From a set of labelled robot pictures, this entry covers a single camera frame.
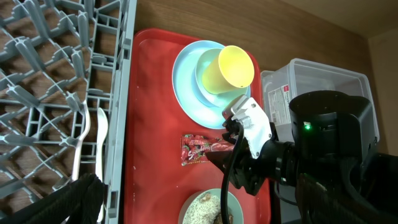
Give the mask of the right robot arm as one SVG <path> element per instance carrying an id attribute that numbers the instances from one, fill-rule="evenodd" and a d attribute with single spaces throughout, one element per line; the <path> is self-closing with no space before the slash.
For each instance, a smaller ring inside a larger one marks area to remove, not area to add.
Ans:
<path id="1" fill-rule="evenodd" d="M 257 195 L 265 180 L 295 188 L 303 223 L 396 223 L 397 158 L 377 151 L 373 105 L 339 91 L 304 93 L 289 103 L 293 141 L 253 98 L 224 110 L 232 151 L 206 157 L 223 172 L 221 221 L 229 223 L 228 187 Z"/>

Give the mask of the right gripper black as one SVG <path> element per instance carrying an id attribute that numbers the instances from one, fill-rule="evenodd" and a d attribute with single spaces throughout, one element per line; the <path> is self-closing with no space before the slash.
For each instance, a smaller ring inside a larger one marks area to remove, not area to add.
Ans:
<path id="1" fill-rule="evenodd" d="M 225 121 L 227 130 L 223 139 L 234 145 L 232 151 L 209 152 L 207 159 L 223 173 L 221 194 L 225 195 L 229 184 L 244 188 L 249 195 L 257 195 L 267 178 L 274 178 L 274 135 L 262 147 L 258 159 L 252 158 L 243 127 L 231 119 Z"/>

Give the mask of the red strawberry candy wrapper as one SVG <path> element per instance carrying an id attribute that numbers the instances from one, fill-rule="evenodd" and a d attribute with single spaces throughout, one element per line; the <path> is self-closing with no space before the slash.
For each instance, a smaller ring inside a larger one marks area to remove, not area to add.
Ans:
<path id="1" fill-rule="evenodd" d="M 222 138 L 184 134 L 181 137 L 182 166 L 208 162 L 207 152 L 232 151 L 233 147 L 233 144 Z"/>

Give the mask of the white plastic spoon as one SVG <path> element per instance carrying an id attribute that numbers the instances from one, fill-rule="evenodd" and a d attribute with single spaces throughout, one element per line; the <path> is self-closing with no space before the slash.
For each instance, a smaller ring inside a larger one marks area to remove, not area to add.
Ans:
<path id="1" fill-rule="evenodd" d="M 97 135 L 96 135 L 96 164 L 95 174 L 103 181 L 103 144 L 108 133 L 108 119 L 102 108 L 97 110 Z"/>

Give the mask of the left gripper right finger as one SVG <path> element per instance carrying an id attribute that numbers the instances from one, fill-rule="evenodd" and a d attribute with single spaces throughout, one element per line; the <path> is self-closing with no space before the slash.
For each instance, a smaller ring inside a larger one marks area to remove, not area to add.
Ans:
<path id="1" fill-rule="evenodd" d="M 326 188 L 307 174 L 299 176 L 295 197 L 302 223 L 397 223 L 396 216 L 368 208 L 339 192 Z"/>

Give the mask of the white plastic fork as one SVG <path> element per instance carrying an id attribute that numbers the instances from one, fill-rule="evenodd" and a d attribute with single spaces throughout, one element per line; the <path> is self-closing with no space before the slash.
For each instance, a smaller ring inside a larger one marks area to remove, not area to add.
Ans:
<path id="1" fill-rule="evenodd" d="M 72 176 L 71 176 L 72 182 L 78 180 L 78 178 L 79 178 L 81 149 L 82 149 L 83 141 L 86 138 L 86 136 L 88 135 L 88 133 L 90 131 L 90 126 L 91 126 L 90 112 L 89 112 L 86 100 L 83 102 L 83 109 L 84 109 L 84 115 L 85 115 L 85 117 L 84 117 L 85 127 L 84 127 L 83 132 L 78 137 L 78 142 L 77 142 L 76 149 L 75 149 Z"/>

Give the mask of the green bowl with rice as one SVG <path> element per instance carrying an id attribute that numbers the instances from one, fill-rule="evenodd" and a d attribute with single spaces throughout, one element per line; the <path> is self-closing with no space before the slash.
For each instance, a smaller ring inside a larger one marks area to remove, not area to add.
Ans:
<path id="1" fill-rule="evenodd" d="M 179 224 L 222 224 L 221 189 L 210 189 L 191 195 L 183 204 Z M 237 198 L 228 193 L 228 218 L 230 224 L 243 224 L 244 216 Z"/>

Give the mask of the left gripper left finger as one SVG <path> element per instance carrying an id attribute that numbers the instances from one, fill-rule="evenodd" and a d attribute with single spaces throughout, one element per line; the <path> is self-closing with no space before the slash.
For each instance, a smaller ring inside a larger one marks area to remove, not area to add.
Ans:
<path id="1" fill-rule="evenodd" d="M 104 183 L 95 174 L 84 174 L 38 202 L 2 218 L 1 224 L 95 224 L 104 190 Z"/>

